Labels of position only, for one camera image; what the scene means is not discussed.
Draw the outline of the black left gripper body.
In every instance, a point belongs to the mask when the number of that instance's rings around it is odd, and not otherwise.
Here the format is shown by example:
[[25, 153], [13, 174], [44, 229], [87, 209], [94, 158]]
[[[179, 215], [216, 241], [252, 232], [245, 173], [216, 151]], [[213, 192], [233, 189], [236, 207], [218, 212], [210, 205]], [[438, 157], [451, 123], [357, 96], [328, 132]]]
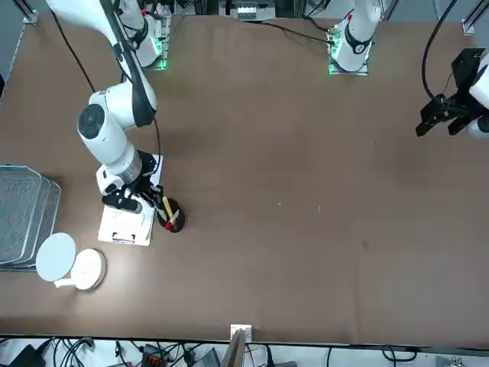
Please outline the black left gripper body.
[[465, 48], [452, 61], [456, 92], [440, 96], [446, 115], [470, 115], [488, 109], [488, 49]]

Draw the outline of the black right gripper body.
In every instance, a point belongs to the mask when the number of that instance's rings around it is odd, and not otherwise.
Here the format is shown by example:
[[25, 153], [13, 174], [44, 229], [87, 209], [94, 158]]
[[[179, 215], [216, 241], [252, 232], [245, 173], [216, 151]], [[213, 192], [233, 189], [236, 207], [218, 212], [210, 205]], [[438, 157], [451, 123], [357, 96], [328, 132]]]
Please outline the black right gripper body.
[[160, 184], [160, 155], [137, 151], [142, 168], [138, 177], [127, 185], [129, 190], [149, 190]]

